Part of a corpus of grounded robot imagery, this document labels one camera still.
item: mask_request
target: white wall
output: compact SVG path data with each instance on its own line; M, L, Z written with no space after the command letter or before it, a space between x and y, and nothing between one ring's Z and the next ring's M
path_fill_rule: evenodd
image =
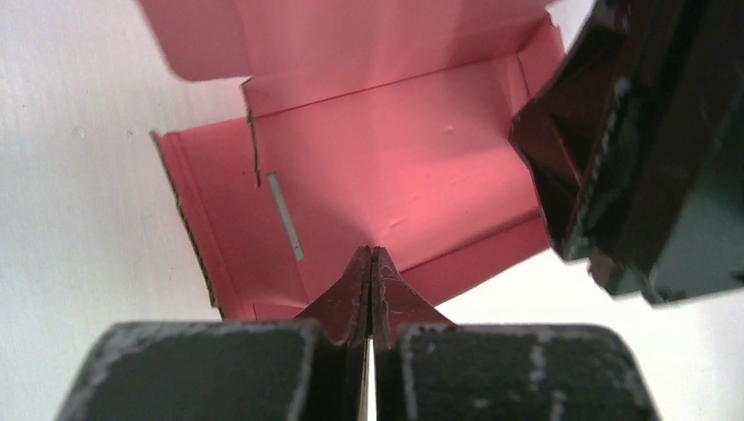
M217 318L147 130L242 116L239 83L177 81L132 0L0 0L0 419L51 419L111 323ZM651 310L584 272L544 253L440 307L612 326L667 419L744 419L744 294Z
M244 114L132 0L0 0L0 419L52 419L109 325L214 319L149 129Z

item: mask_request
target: pink cardboard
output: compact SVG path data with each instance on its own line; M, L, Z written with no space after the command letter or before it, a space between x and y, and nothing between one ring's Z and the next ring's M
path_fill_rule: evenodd
M547 247L506 141L562 57L545 2L140 2L181 77L253 77L250 124L157 139L225 318L294 316L358 246L432 303Z

